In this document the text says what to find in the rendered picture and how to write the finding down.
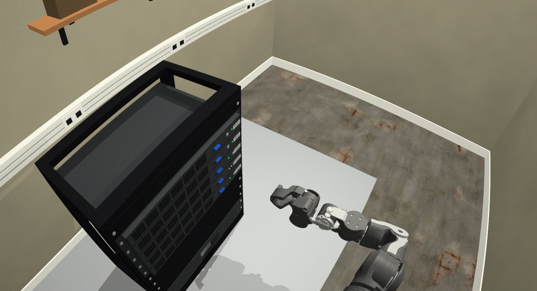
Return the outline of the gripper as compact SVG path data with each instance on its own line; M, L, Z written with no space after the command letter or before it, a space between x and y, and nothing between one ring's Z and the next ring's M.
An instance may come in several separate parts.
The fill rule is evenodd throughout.
M289 220L299 228L306 228L308 224L316 224L322 228L329 228L326 220L315 220L312 218L320 202L320 195L311 189L301 186L290 186L288 189L278 185L270 196L270 201L279 209L290 205L293 209ZM310 192L310 193L309 193Z

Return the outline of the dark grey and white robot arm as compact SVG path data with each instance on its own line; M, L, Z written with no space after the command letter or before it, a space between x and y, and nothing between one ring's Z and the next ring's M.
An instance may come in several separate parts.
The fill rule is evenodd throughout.
M357 270L343 291L396 291L405 277L403 263L408 232L393 224L365 218L359 211L345 211L325 203L315 220L326 220L329 228L344 241L360 242L375 249ZM336 223L338 221L338 223ZM399 269L399 270L398 270ZM389 285L388 285L389 284Z

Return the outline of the black server rack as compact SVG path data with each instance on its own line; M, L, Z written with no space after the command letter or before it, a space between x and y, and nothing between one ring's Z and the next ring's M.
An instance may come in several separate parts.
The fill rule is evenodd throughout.
M206 101L173 75L217 92ZM35 165L126 275L146 291L186 291L244 215L241 86L162 60Z

